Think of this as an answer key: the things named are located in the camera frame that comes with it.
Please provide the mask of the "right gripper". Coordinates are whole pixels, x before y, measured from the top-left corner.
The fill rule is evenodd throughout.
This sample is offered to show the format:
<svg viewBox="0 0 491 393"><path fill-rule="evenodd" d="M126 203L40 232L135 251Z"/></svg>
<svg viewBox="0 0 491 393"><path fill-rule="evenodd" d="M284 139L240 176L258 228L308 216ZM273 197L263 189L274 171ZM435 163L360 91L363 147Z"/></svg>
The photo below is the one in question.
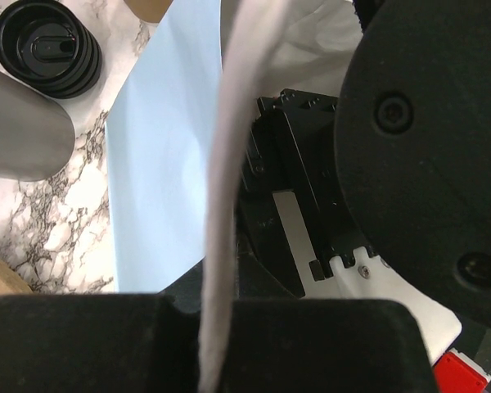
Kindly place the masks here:
<svg viewBox="0 0 491 393"><path fill-rule="evenodd" d="M354 222L336 174L337 97L284 89L257 101L241 169L238 220L257 261L296 298L333 297L331 260L376 252Z"/></svg>

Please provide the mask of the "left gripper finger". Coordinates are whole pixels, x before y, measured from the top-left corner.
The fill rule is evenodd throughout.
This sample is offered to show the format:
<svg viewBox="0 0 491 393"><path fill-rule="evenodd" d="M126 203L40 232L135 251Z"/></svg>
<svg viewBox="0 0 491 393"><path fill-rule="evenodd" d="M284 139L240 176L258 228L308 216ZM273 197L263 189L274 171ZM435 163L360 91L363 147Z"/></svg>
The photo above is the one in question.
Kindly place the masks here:
<svg viewBox="0 0 491 393"><path fill-rule="evenodd" d="M224 392L370 392L351 300L239 300ZM0 297L0 392L193 392L199 317L164 296Z"/></svg>

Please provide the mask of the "blue paper bag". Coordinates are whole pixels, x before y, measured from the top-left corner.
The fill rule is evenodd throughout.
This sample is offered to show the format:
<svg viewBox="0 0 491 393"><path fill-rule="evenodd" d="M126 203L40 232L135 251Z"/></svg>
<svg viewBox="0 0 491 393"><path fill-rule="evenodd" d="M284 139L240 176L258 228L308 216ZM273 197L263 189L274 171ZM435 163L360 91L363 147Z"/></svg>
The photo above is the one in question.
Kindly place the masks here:
<svg viewBox="0 0 491 393"><path fill-rule="evenodd" d="M206 167L237 4L175 1L106 122L114 280L158 292L203 255ZM362 30L349 1L296 1L260 94L339 93Z"/></svg>

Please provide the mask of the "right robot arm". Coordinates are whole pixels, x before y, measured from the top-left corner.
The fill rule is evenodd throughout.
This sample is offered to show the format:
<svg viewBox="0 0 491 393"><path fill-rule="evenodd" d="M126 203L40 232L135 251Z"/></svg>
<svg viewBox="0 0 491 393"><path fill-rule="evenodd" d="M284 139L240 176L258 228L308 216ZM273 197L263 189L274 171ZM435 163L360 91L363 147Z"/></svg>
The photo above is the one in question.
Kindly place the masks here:
<svg viewBox="0 0 491 393"><path fill-rule="evenodd" d="M274 204L293 192L318 280L365 247L491 328L491 1L355 1L363 33L336 97L258 100L238 209L257 258L304 289Z"/></svg>

